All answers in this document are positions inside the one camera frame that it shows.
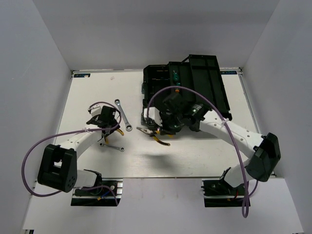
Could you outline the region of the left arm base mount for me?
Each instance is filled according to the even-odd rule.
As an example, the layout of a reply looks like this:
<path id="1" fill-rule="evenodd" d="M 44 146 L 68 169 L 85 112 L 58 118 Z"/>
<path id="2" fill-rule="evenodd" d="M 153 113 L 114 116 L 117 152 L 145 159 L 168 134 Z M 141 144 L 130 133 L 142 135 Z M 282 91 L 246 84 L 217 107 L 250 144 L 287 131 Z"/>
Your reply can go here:
<path id="1" fill-rule="evenodd" d="M 116 207 L 121 200 L 123 179 L 102 179 L 98 186 L 92 190 L 74 189 L 71 206 Z"/>

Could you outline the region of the small silver ratchet wrench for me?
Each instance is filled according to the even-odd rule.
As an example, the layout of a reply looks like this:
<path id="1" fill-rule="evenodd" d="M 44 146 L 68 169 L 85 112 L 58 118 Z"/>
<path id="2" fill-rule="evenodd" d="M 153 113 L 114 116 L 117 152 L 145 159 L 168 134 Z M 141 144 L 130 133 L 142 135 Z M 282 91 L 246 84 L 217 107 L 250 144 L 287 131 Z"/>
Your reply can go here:
<path id="1" fill-rule="evenodd" d="M 112 145 L 107 145 L 107 144 L 103 144 L 103 143 L 100 143 L 99 144 L 101 147 L 109 147 L 109 148 L 112 148 L 112 149 L 115 149 L 115 150 L 118 150 L 118 151 L 121 151 L 121 152 L 124 152 L 125 149 L 123 147 L 117 147 L 117 146 L 112 146 Z"/>

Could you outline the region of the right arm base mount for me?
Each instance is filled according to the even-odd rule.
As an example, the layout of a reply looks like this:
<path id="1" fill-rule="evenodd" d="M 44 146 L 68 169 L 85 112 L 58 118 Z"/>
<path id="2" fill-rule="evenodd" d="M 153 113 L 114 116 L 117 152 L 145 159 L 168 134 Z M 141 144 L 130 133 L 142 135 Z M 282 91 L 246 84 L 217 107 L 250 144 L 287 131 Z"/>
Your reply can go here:
<path id="1" fill-rule="evenodd" d="M 205 208 L 241 207 L 243 204 L 245 186 L 236 188 L 224 186 L 218 179 L 202 180 Z"/>

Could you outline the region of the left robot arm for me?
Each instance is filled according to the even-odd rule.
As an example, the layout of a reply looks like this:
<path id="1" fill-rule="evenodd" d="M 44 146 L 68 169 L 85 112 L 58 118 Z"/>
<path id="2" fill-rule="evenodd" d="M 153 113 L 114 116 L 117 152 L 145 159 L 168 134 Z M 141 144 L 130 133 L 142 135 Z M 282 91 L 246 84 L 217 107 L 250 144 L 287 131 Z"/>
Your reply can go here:
<path id="1" fill-rule="evenodd" d="M 70 192 L 73 188 L 86 187 L 94 195 L 103 189 L 99 173 L 92 170 L 79 170 L 78 158 L 92 145 L 106 138 L 120 128 L 114 107 L 91 108 L 91 119 L 86 129 L 59 145 L 45 147 L 38 174 L 38 183 L 47 187 Z"/>

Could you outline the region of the yellow handled long nose pliers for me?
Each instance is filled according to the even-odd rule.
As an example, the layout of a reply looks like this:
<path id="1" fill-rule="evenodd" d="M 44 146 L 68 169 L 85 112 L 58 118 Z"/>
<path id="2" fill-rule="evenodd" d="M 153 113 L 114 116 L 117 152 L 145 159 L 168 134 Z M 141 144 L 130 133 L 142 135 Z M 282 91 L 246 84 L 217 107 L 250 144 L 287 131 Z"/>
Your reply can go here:
<path id="1" fill-rule="evenodd" d="M 163 146 L 171 146 L 170 143 L 166 143 L 162 140 L 160 140 L 157 137 L 157 132 L 156 131 L 152 131 L 148 128 L 142 128 L 142 127 L 136 127 L 137 130 L 141 131 L 142 133 L 146 134 L 149 138 L 153 139 L 154 141 L 156 141 L 157 143 L 163 145 Z"/>

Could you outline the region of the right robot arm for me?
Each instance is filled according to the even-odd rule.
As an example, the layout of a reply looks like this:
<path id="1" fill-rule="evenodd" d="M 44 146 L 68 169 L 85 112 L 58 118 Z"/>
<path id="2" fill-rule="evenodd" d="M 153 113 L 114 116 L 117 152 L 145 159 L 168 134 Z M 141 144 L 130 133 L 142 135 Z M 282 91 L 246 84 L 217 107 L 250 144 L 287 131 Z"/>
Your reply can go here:
<path id="1" fill-rule="evenodd" d="M 266 182 L 281 159 L 278 137 L 273 133 L 262 135 L 247 130 L 226 119 L 217 107 L 206 98 L 191 104 L 179 93 L 167 96 L 163 104 L 169 112 L 166 127 L 192 127 L 206 132 L 234 146 L 238 154 L 247 160 L 239 160 L 238 165 L 226 169 L 217 187 L 225 194 L 232 194 L 238 186 L 257 180 Z"/>

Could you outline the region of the black plastic toolbox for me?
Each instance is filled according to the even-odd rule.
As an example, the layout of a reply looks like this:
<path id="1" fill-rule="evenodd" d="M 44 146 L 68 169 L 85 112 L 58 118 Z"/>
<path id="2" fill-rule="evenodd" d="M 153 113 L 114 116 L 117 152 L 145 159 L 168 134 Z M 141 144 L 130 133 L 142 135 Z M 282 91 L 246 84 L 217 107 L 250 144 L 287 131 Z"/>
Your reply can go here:
<path id="1" fill-rule="evenodd" d="M 189 55 L 183 61 L 148 65 L 143 69 L 142 100 L 147 108 L 152 96 L 167 86 L 176 85 L 173 71 L 177 72 L 182 87 L 190 88 L 208 99 L 224 118 L 232 120 L 221 71 L 216 56 Z"/>

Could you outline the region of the small yellow handled pliers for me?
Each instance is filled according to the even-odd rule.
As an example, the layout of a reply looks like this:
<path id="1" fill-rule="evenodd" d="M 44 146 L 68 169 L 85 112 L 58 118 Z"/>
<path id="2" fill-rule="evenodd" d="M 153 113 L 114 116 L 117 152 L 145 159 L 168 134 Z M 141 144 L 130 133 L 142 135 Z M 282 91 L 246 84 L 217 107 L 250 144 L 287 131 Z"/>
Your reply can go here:
<path id="1" fill-rule="evenodd" d="M 109 132 L 103 132 L 102 137 L 99 140 L 99 142 L 102 142 L 103 144 L 109 144 L 108 137 L 115 134 L 115 133 L 118 133 L 121 136 L 124 136 L 124 132 L 121 129 L 117 128 L 117 129 L 111 130 Z"/>

